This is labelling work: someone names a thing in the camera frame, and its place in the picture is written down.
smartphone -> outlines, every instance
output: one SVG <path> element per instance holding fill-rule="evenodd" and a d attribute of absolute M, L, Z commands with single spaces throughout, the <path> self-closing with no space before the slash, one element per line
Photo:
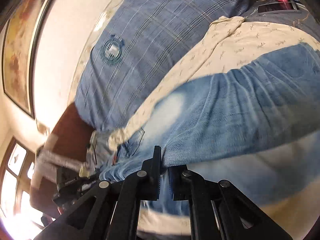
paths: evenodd
<path fill-rule="evenodd" d="M 278 2 L 260 5 L 258 14 L 273 14 L 273 13 L 301 13 L 295 2 Z"/>

white wall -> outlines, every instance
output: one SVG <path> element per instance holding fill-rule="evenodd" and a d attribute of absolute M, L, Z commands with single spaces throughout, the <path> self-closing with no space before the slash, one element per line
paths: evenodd
<path fill-rule="evenodd" d="M 0 144 L 0 163 L 3 160 L 5 151 L 7 150 L 12 137 L 13 137 L 13 133 L 11 130 L 9 130 L 7 134 L 5 134 L 2 138 L 2 143 Z"/>
<path fill-rule="evenodd" d="M 51 130 L 67 107 L 69 90 L 85 42 L 110 0 L 53 0 L 43 22 L 35 60 L 34 101 L 36 118 Z M 4 30 L 0 34 L 2 51 Z M 35 151 L 46 137 L 36 122 L 3 94 L 0 86 L 0 145 L 9 131 Z"/>
<path fill-rule="evenodd" d="M 0 33 L 0 51 L 2 51 L 5 28 Z M 20 110 L 4 93 L 0 85 L 0 145 L 6 134 L 11 130 L 11 138 L 14 135 L 30 150 L 35 151 L 46 137 L 38 133 L 36 122 Z"/>

jeans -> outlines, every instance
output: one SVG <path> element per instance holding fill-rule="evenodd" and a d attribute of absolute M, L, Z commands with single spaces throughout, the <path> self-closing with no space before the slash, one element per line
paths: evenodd
<path fill-rule="evenodd" d="M 305 43 L 264 54 L 241 69 L 187 82 L 156 105 L 148 122 L 119 147 L 117 163 L 101 168 L 100 178 L 123 180 L 152 157 L 155 145 L 162 148 L 163 168 L 209 162 L 214 167 L 214 160 L 263 151 L 269 156 L 270 149 L 320 128 L 319 91 L 320 52 Z M 311 147 L 300 159 L 293 156 L 302 177 L 281 197 L 318 176 L 317 149 Z M 281 154 L 273 155 L 281 162 Z M 210 165 L 198 168 L 204 168 L 206 174 L 202 175 L 210 177 Z M 305 175 L 302 170 L 310 172 Z M 290 172 L 287 169 L 274 176 L 290 179 Z M 161 186 L 160 199 L 144 205 L 170 214 L 187 214 L 187 204 L 171 200 L 166 173 Z M 275 189 L 268 193 L 265 203 L 277 198 Z M 254 192 L 248 197 L 254 198 Z"/>

window frame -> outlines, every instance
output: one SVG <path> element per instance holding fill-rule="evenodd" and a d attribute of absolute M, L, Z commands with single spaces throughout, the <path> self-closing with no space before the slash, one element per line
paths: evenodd
<path fill-rule="evenodd" d="M 17 144 L 19 144 L 22 148 L 24 148 L 27 151 L 26 156 L 23 160 L 22 166 L 20 168 L 19 175 L 16 175 L 8 166 L 10 156 Z M 23 191 L 25 191 L 30 195 L 31 179 L 28 178 L 27 172 L 31 165 L 31 162 L 35 161 L 35 156 L 36 156 L 35 153 L 30 151 L 27 147 L 23 145 L 23 143 L 18 141 L 15 137 L 12 137 L 4 153 L 4 157 L 0 165 L 0 203 L 1 203 L 1 192 L 2 192 L 2 185 L 4 181 L 4 174 L 5 174 L 5 171 L 8 171 L 17 179 L 16 189 L 15 189 L 14 208 L 13 208 L 14 215 L 21 212 L 21 198 L 22 198 Z M 32 223 L 35 224 L 40 229 L 44 228 L 42 225 L 39 225 L 33 221 Z"/>

painting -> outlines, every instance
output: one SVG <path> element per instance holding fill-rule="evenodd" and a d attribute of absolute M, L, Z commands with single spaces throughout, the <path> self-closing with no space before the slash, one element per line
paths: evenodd
<path fill-rule="evenodd" d="M 22 0 L 11 15 L 2 50 L 4 93 L 35 118 L 33 68 L 37 38 L 51 0 Z"/>

